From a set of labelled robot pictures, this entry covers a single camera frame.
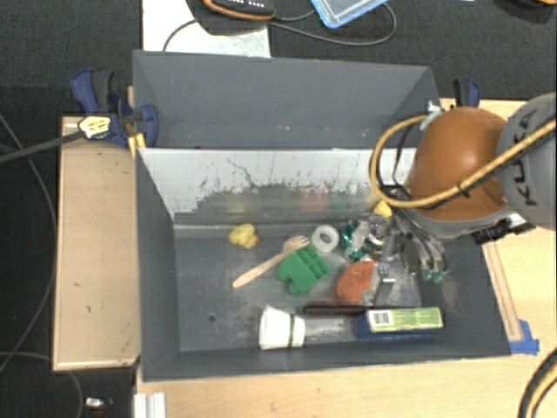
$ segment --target green toy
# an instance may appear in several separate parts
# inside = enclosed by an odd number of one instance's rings
[[[277,276],[290,281],[288,290],[294,295],[307,293],[331,268],[317,255],[311,246],[304,246],[283,260]]]

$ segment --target black cable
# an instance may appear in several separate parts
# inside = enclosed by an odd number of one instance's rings
[[[61,138],[51,139],[50,141],[43,142],[41,144],[32,145],[31,147],[27,148],[20,148],[18,151],[8,153],[2,157],[0,157],[0,164],[7,163],[12,159],[19,159],[24,158],[26,156],[32,155],[33,153],[43,152],[45,150],[51,149],[53,147],[59,147],[60,145],[64,145],[70,143],[71,141],[75,141],[77,139],[83,139],[84,135],[81,131],[74,131],[69,135],[62,136]]]
[[[0,356],[6,356],[10,353],[8,352],[0,352]],[[31,358],[31,359],[37,359],[40,361],[47,361],[47,362],[51,362],[51,359],[48,356],[45,356],[44,354],[38,354],[38,353],[32,353],[32,352],[19,352],[16,354],[16,357],[18,358]],[[79,398],[79,403],[77,406],[77,412],[76,412],[76,418],[80,418],[83,411],[84,411],[84,391],[81,387],[81,382],[79,382],[79,379],[72,373],[72,372],[67,372],[68,376],[71,378],[71,380],[73,381],[74,385],[76,386],[76,390],[77,390],[77,398]]]
[[[330,44],[337,44],[337,45],[343,45],[343,46],[362,46],[362,47],[363,46],[374,46],[374,45],[377,45],[377,44],[382,44],[382,43],[386,42],[387,40],[389,40],[392,36],[394,36],[394,33],[396,32],[397,27],[398,27],[397,17],[395,16],[391,7],[386,3],[383,3],[381,6],[384,7],[387,10],[387,12],[389,13],[389,16],[391,16],[393,27],[388,32],[388,34],[386,34],[384,37],[381,37],[381,38],[378,38],[378,39],[375,39],[375,40],[371,40],[371,41],[368,41],[368,42],[349,42],[349,41],[346,41],[346,40],[337,40],[337,39],[330,38],[330,37],[319,36],[318,34],[312,34],[311,32],[299,30],[297,28],[293,28],[291,26],[287,26],[287,25],[284,24],[284,23],[298,22],[300,20],[304,20],[305,18],[308,18],[309,16],[312,16],[313,14],[315,14],[315,10],[312,10],[311,12],[308,12],[306,14],[302,14],[301,16],[296,16],[296,17],[275,17],[273,20],[277,20],[277,22],[281,22],[281,23],[269,22],[269,23],[267,23],[267,26],[274,26],[275,28],[280,28],[282,30],[288,30],[290,32],[294,32],[296,34],[299,34],[300,36],[310,37],[310,38],[313,38],[313,39],[316,39],[316,40],[321,40],[323,42],[328,42]],[[195,24],[196,22],[197,22],[197,20],[192,19],[192,20],[188,20],[187,22],[178,26],[170,34],[170,36],[168,36],[166,38],[166,40],[164,41],[162,51],[166,51],[168,49],[168,45],[170,44],[171,40],[181,30],[187,28],[188,26],[190,26],[192,24]]]
[[[394,160],[394,168],[393,168],[393,182],[394,182],[395,187],[400,189],[405,194],[405,196],[409,199],[410,199],[410,193],[408,193],[406,188],[401,183],[399,183],[399,181],[397,181],[396,172],[399,169],[400,157],[402,155],[402,149],[404,148],[406,138],[408,137],[408,135],[412,131],[413,127],[414,127],[414,124],[407,126],[407,128],[402,133],[402,137],[400,138],[400,141],[397,145],[397,152],[396,152],[396,157],[395,157],[395,160]]]
[[[168,36],[166,38],[166,40],[164,41],[164,45],[163,45],[163,51],[166,51],[166,49],[168,48],[169,43],[171,42],[171,40],[183,29],[187,28],[188,26],[190,26],[191,24],[196,24],[198,21],[196,19],[192,19],[192,20],[188,20],[187,22],[185,22],[184,24],[181,24],[180,26],[178,26],[173,32],[171,32],[170,36]]]
[[[8,124],[8,121],[6,121],[6,119],[4,118],[2,113],[0,113],[0,123],[2,123],[3,127],[6,129],[8,134],[11,136],[12,140],[17,145],[19,150],[24,150],[24,147],[21,144],[21,142],[19,141],[16,133],[13,130],[11,130],[11,127]],[[35,166],[35,163],[33,162],[33,160],[31,158],[27,158],[27,162],[28,162],[29,167],[32,170],[33,174],[35,175],[35,178],[37,179],[38,184],[41,186],[41,190],[42,190],[43,195],[44,195],[44,200],[46,201],[46,204],[48,206],[48,211],[49,211],[49,214],[50,214],[50,222],[51,222],[51,226],[52,226],[52,237],[53,237],[54,244],[56,245],[56,241],[57,241],[57,219],[56,219],[56,209],[54,208],[54,203],[52,202],[52,197],[50,196],[49,191],[46,187],[46,184],[44,183],[43,177],[41,177],[41,174],[38,171],[37,167]],[[13,349],[11,351],[0,352],[0,355],[6,356],[5,360],[2,363],[2,366],[0,366],[0,374],[2,374],[2,372],[6,369],[6,367],[8,367],[8,364],[10,363],[10,361],[14,357],[29,357],[29,358],[43,359],[45,361],[50,361],[50,358],[48,358],[47,356],[43,356],[41,354],[33,354],[33,353],[29,353],[29,352],[20,352],[19,349],[21,348],[21,346],[23,345],[23,342],[25,341],[25,339],[27,339],[27,336],[29,335],[29,333],[31,332],[31,330],[33,329],[35,324],[37,323],[37,320],[38,320],[39,316],[43,312],[43,310],[44,310],[44,308],[45,308],[45,306],[46,306],[46,304],[47,304],[47,302],[50,298],[50,293],[52,292],[52,288],[54,287],[54,281],[56,280],[55,261],[56,261],[56,257],[54,258],[54,260],[52,262],[52,269],[50,271],[50,278],[49,278],[49,281],[47,283],[46,289],[44,291],[43,298],[39,302],[39,306],[37,307],[37,310],[36,310],[35,314],[33,315],[29,325],[27,326],[27,328],[23,332],[22,336],[19,338],[19,341],[17,342],[17,344],[13,347]],[[79,418],[81,416],[81,414],[83,413],[83,398],[84,398],[83,391],[81,389],[81,385],[79,384],[79,380],[76,378],[76,376],[72,372],[68,372],[68,375],[74,381],[74,383],[76,385],[76,388],[77,388],[78,399],[79,399],[79,409],[77,411],[76,417]]]
[[[273,20],[276,20],[277,22],[284,22],[284,23],[291,23],[291,22],[299,22],[300,20],[304,20],[310,16],[312,16],[313,14],[315,14],[315,10],[311,10],[305,14],[302,14],[301,16],[295,16],[295,17],[274,17]]]
[[[306,37],[310,37],[310,38],[313,38],[313,39],[316,39],[316,40],[321,40],[323,42],[328,42],[330,44],[337,44],[337,45],[343,45],[343,46],[374,46],[374,45],[377,45],[377,44],[382,44],[382,43],[386,42],[387,40],[389,40],[392,36],[394,36],[394,33],[396,32],[397,26],[398,26],[397,17],[395,16],[391,7],[386,3],[383,3],[381,6],[384,7],[387,10],[387,12],[389,13],[389,15],[391,16],[391,19],[393,21],[393,27],[391,28],[391,31],[389,31],[389,33],[386,36],[378,38],[376,40],[371,40],[371,41],[368,41],[368,42],[348,42],[346,40],[337,40],[337,39],[330,38],[330,37],[323,37],[323,36],[319,36],[317,34],[312,34],[311,32],[298,30],[296,28],[293,28],[291,26],[287,26],[285,24],[276,24],[274,22],[270,22],[270,23],[268,23],[268,25],[269,26],[274,26],[276,28],[280,28],[282,30],[288,30],[288,31],[291,31],[291,32],[295,32],[296,34],[299,34],[301,36],[306,36]]]
[[[16,143],[17,147],[20,150],[24,150],[24,147],[21,144],[21,142],[19,142],[19,139],[17,138],[16,133],[14,133],[13,130],[11,130],[10,125],[8,124],[8,122],[6,121],[6,119],[4,118],[2,113],[0,113],[0,122],[3,124],[3,127],[6,129],[6,131],[10,134],[11,138]],[[54,239],[54,243],[56,244],[56,239],[57,239],[56,223],[57,222],[56,222],[56,210],[54,208],[54,203],[52,202],[52,198],[51,198],[51,196],[48,192],[48,189],[46,188],[46,184],[44,183],[44,180],[41,177],[41,174],[39,173],[37,167],[35,166],[35,163],[30,158],[28,158],[28,163],[29,163],[29,166],[30,166],[31,170],[35,174],[35,177],[37,179],[38,184],[41,186],[41,190],[43,191],[44,199],[46,201],[46,204],[47,204],[48,210],[49,210],[49,214],[50,214],[53,239]],[[50,298],[50,292],[52,291],[52,288],[54,287],[55,279],[56,279],[56,266],[54,265],[54,262],[53,262],[52,270],[50,272],[50,278],[49,278],[46,290],[44,292],[43,298],[41,299],[41,301],[39,303],[39,306],[38,306],[35,314],[33,315],[32,319],[30,321],[30,324],[27,326],[27,328],[23,332],[21,338],[19,339],[17,344],[14,346],[13,350],[10,352],[10,355],[4,360],[4,362],[0,366],[0,374],[2,374],[2,372],[6,369],[6,367],[10,363],[11,359],[16,355],[19,348],[23,345],[23,342],[25,341],[25,339],[27,339],[27,336],[29,335],[31,329],[37,323],[37,320],[38,320],[39,316],[43,312],[44,307],[46,306],[46,303],[48,302],[48,299]]]

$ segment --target blue clamp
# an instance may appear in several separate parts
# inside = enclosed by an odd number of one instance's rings
[[[453,88],[457,107],[480,105],[480,88],[472,79],[454,79]]]
[[[512,354],[531,354],[536,355],[540,352],[540,340],[534,339],[530,332],[530,326],[525,320],[519,319],[520,329],[522,330],[522,340],[509,341]]]
[[[145,144],[153,147],[157,142],[158,119],[155,107],[142,105],[139,113],[134,113],[124,98],[119,98],[111,89],[112,70],[93,70],[86,68],[78,72],[70,81],[74,98],[81,105],[82,112],[87,115],[102,113],[110,118],[110,134],[102,140],[120,147],[128,146],[129,134],[126,124],[134,124],[135,132],[142,132]]]

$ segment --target black floor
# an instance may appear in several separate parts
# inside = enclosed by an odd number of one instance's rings
[[[275,0],[279,15],[311,8],[307,0]],[[325,44],[280,28],[270,30],[272,55],[433,69],[441,96],[453,78],[472,78],[484,98],[528,99],[555,91],[555,9],[513,0],[393,0],[399,26],[388,42],[368,48]],[[141,0],[0,0],[0,113],[25,146],[56,137],[64,112],[77,110],[69,80],[84,67],[112,68],[131,83],[131,51],[141,46]],[[345,28],[327,30],[314,16],[293,26],[337,39],[366,40],[389,29],[377,9]],[[13,147],[0,127],[0,146]],[[56,199],[57,153],[34,158]],[[47,287],[54,242],[40,185],[25,162],[0,166],[0,352],[25,331]],[[50,303],[22,351],[50,353]],[[83,395],[102,397],[105,417],[131,409],[131,370],[80,372]],[[0,416],[72,417],[71,379],[44,361],[17,357],[0,374]],[[85,412],[83,416],[94,416]]]

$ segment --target blue tape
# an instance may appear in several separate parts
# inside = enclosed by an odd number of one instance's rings
[[[540,352],[540,340],[534,339],[530,332],[530,326],[525,320],[520,320],[520,329],[522,330],[522,340],[509,341],[512,354],[531,354],[536,355]]]

